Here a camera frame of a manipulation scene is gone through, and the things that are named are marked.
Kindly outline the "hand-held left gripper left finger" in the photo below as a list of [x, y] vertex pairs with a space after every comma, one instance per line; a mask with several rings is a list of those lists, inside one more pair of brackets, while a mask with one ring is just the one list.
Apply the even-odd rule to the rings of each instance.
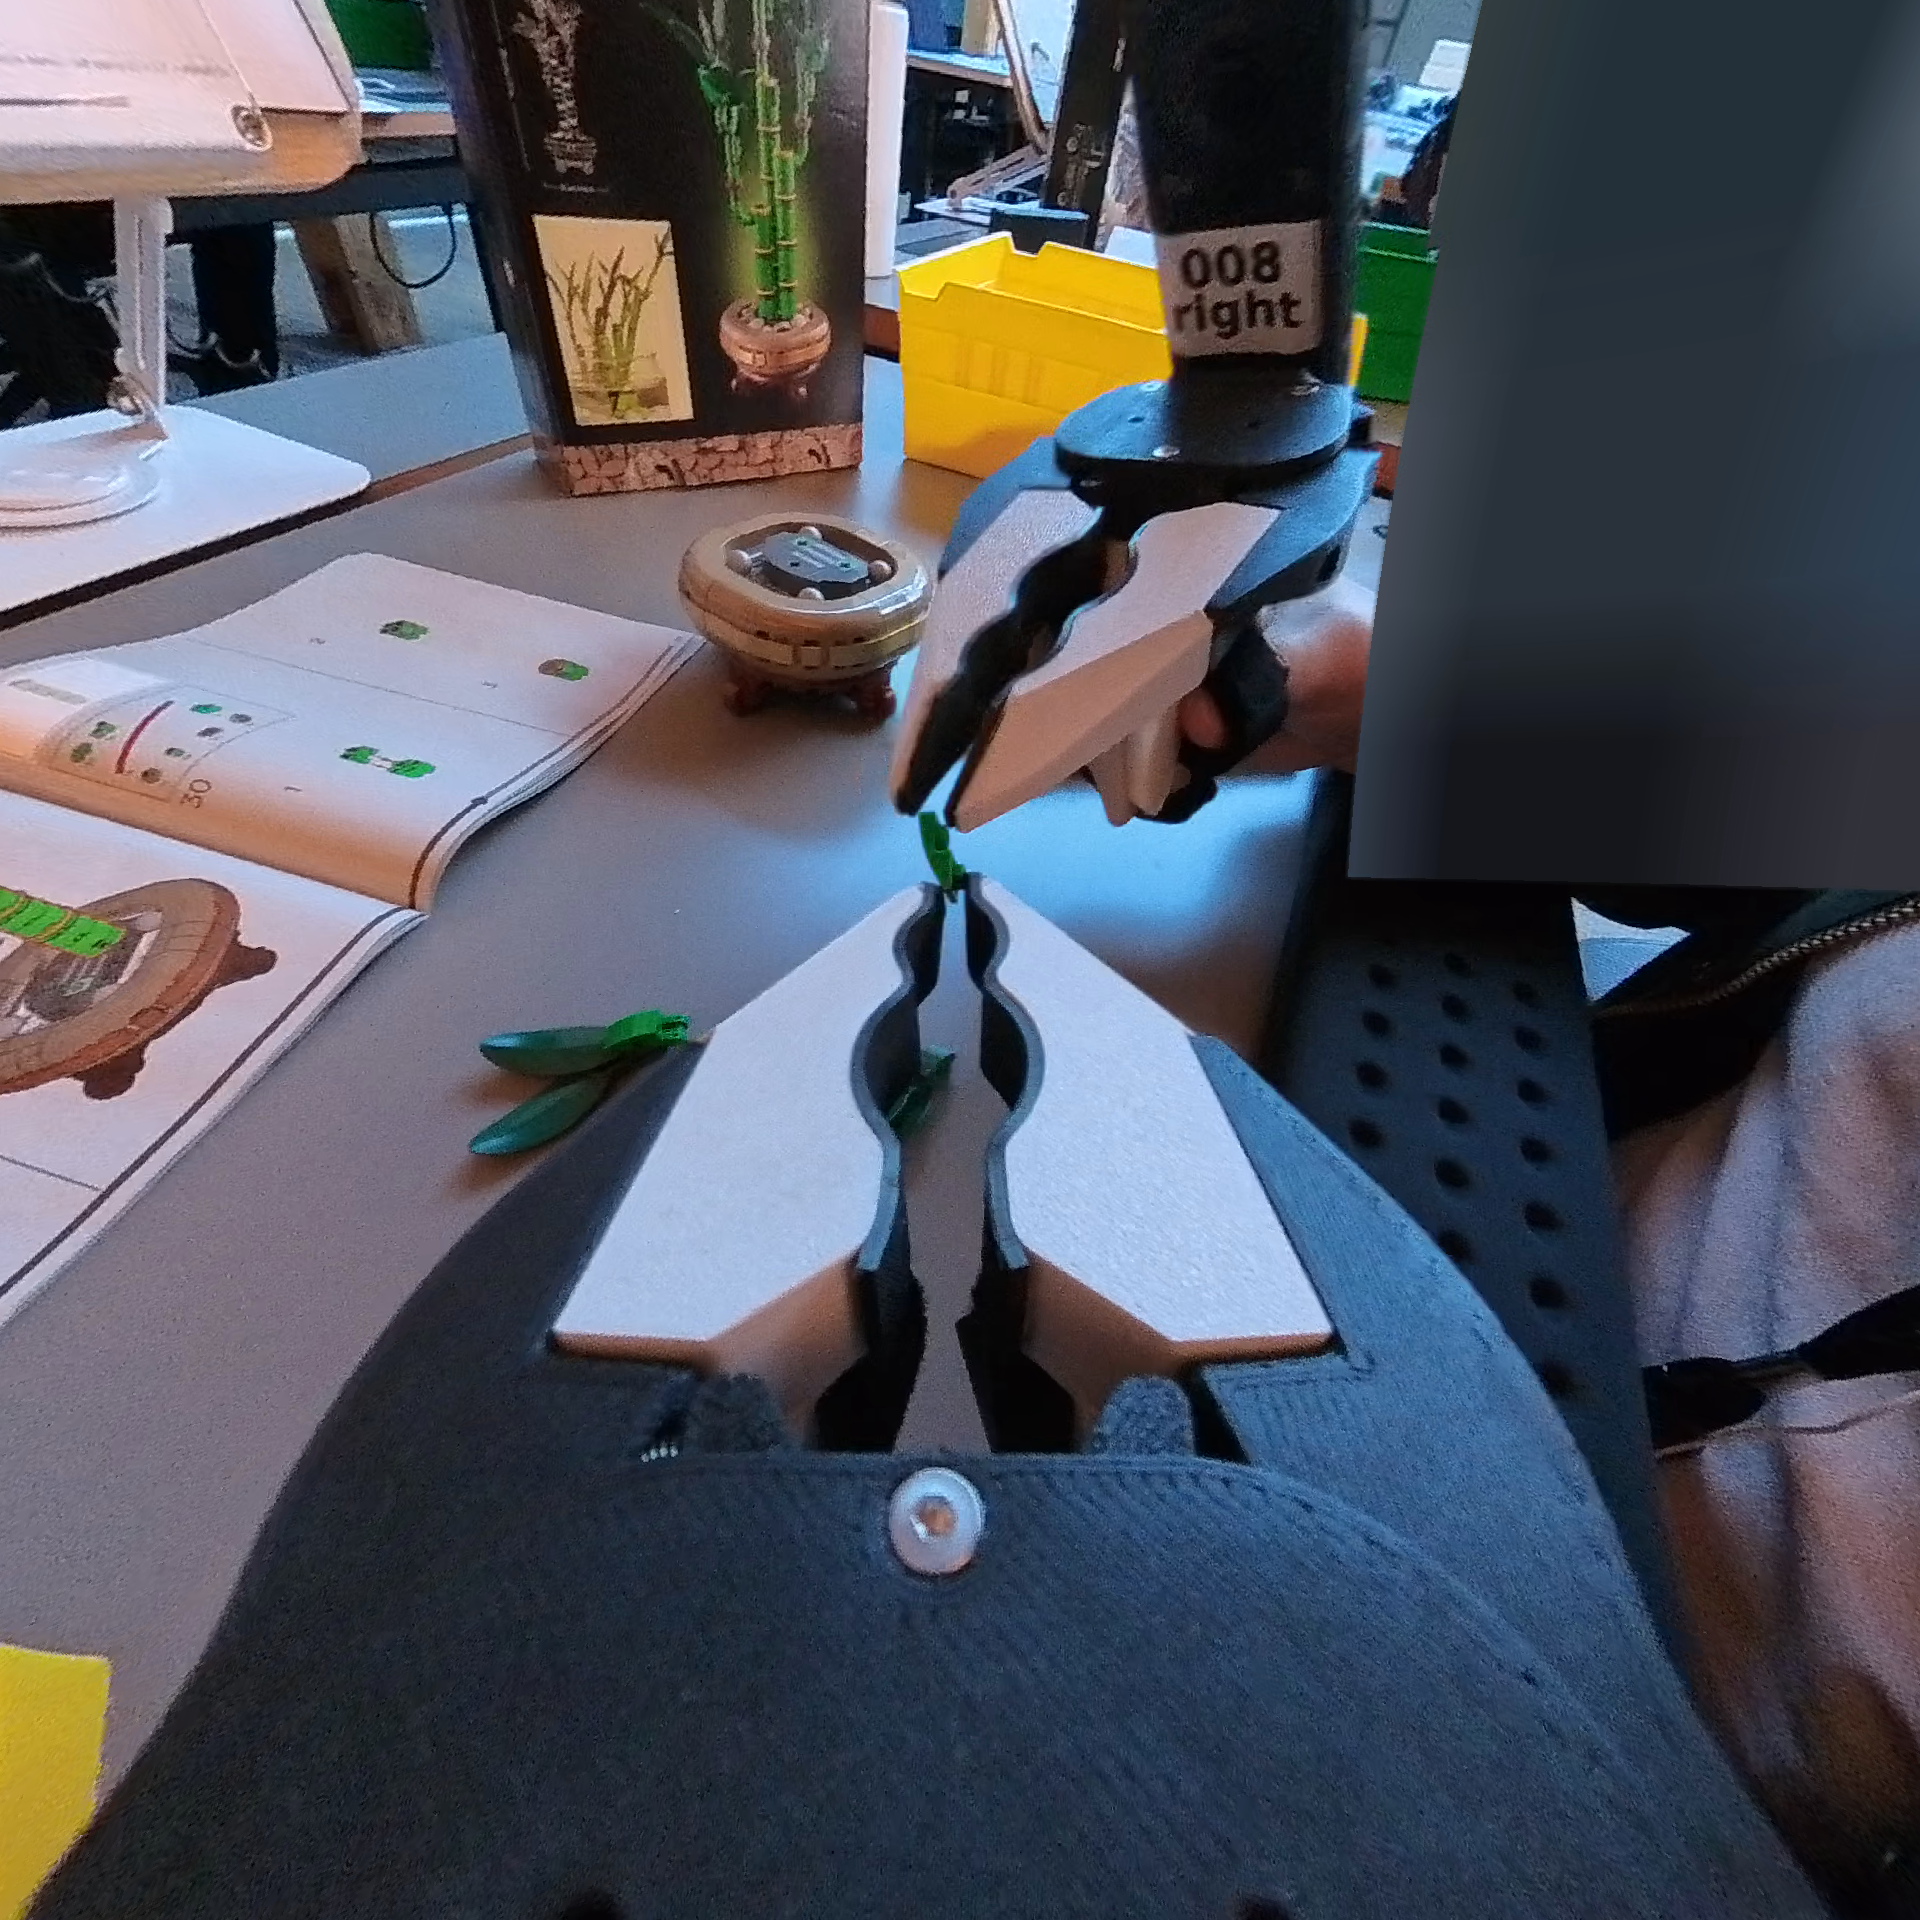
[[751, 1376], [830, 1450], [890, 1452], [927, 1345], [890, 1109], [923, 1063], [945, 898], [882, 902], [729, 1020], [552, 1328], [568, 1354]]

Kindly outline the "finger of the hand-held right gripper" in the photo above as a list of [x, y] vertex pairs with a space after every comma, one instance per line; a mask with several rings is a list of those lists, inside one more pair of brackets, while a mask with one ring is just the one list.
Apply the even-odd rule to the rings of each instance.
[[1119, 587], [1071, 612], [1047, 658], [996, 698], [949, 801], [950, 827], [982, 829], [1079, 772], [1092, 774], [1113, 825], [1195, 801], [1179, 706], [1214, 663], [1208, 603], [1278, 521], [1250, 501], [1151, 519]]
[[1074, 493], [1018, 489], [945, 564], [888, 772], [901, 815], [961, 766], [950, 809], [995, 821], [1123, 738], [1131, 638], [1106, 605], [1131, 567], [1103, 521]]

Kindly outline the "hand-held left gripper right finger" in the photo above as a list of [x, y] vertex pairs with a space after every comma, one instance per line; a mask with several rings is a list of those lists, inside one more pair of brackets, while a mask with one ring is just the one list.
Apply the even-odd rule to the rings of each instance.
[[1196, 1034], [1002, 882], [967, 885], [988, 1145], [961, 1321], [999, 1452], [1068, 1452], [1127, 1381], [1297, 1360], [1336, 1332]]

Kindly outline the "grey desk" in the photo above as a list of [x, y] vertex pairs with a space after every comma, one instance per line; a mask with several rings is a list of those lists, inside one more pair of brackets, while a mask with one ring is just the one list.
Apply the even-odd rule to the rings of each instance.
[[[352, 512], [5, 628], [5, 661], [172, 635], [380, 553], [683, 624], [684, 549], [765, 510], [855, 519], [935, 561], [962, 477], [904, 462], [867, 361], [864, 460], [769, 489], [562, 496], [521, 437], [504, 338], [228, 397], [377, 477]], [[729, 1017], [924, 875], [890, 738], [813, 704], [737, 719], [709, 654], [598, 756], [474, 839], [426, 925], [5, 1324], [3, 1630], [111, 1664], [100, 1790], [219, 1623], [328, 1404], [448, 1249], [538, 1161], [470, 1137], [521, 1082], [483, 1039], [647, 1006]]]

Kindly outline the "person's right hand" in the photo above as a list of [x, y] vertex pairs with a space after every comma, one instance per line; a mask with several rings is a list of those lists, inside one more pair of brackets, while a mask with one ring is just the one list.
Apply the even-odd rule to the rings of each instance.
[[1341, 577], [1314, 596], [1260, 612], [1260, 637], [1284, 669], [1286, 715], [1240, 766], [1260, 776], [1354, 770], [1377, 605], [1365, 582]]

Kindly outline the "small yellow bin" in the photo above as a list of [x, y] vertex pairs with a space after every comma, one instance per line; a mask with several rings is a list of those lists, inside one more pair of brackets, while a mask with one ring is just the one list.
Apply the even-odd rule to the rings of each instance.
[[995, 232], [898, 275], [906, 457], [990, 477], [1062, 432], [1068, 475], [1276, 487], [1353, 438], [1359, 230], [1154, 237], [1141, 263]]

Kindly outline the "green storage bin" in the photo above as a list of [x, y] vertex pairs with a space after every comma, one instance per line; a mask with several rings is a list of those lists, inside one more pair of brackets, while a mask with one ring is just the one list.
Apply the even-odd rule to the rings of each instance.
[[1437, 252], [1424, 229], [1367, 222], [1357, 246], [1357, 312], [1367, 341], [1357, 397], [1406, 405], [1420, 362]]

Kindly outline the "tan brick pot base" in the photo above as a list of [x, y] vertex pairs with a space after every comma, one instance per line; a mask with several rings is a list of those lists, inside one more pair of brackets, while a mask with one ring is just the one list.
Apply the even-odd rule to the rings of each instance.
[[914, 551], [848, 519], [754, 516], [684, 553], [679, 595], [749, 716], [781, 698], [894, 716], [894, 667], [918, 647], [935, 578]]

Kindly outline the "green leaf assembly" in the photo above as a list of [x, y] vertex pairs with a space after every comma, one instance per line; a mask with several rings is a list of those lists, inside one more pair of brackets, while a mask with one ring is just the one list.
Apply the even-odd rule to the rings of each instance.
[[483, 1158], [506, 1158], [547, 1146], [582, 1125], [624, 1077], [690, 1041], [690, 1020], [638, 1010], [609, 1024], [524, 1028], [480, 1044], [484, 1060], [518, 1078], [543, 1082], [468, 1142]]

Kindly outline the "black perforated chair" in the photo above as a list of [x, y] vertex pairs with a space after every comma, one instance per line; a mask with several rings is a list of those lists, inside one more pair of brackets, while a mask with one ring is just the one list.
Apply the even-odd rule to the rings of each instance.
[[1348, 877], [1353, 788], [1314, 778], [1256, 1067], [1501, 1321], [1682, 1654], [1572, 900]]

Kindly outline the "open instruction booklet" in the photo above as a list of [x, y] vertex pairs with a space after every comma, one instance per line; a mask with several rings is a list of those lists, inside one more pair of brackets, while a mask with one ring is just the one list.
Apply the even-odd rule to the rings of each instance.
[[586, 763], [692, 635], [352, 554], [3, 673], [3, 1317]]

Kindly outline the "black toy set box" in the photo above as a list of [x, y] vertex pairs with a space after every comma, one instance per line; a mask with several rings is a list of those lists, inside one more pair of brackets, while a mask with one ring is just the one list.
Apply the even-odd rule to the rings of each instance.
[[536, 454], [571, 496], [856, 468], [871, 8], [429, 8]]

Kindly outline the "person's dark jacket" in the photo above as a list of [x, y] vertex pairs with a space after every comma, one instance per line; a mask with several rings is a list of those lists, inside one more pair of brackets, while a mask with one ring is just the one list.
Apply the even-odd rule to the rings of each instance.
[[1786, 997], [1815, 967], [1917, 926], [1918, 894], [1831, 889], [1693, 908], [1682, 938], [1596, 998], [1601, 1024], [1718, 1014]]

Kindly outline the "white document stand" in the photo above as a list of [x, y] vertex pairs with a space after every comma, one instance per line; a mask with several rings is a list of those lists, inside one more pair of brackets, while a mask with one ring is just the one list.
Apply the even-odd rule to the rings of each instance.
[[232, 529], [247, 531], [369, 487], [367, 468], [252, 428], [238, 428], [234, 445], [210, 440], [224, 421], [167, 402], [175, 204], [318, 190], [363, 156], [361, 89], [354, 108], [333, 114], [196, 94], [26, 106], [3, 96], [5, 204], [111, 206], [119, 333], [109, 408], [26, 428], [22, 448], [5, 454], [7, 541], [47, 543], [102, 522], [113, 537], [157, 541], [168, 557], [228, 534], [205, 519], [214, 494], [226, 494], [219, 512]]

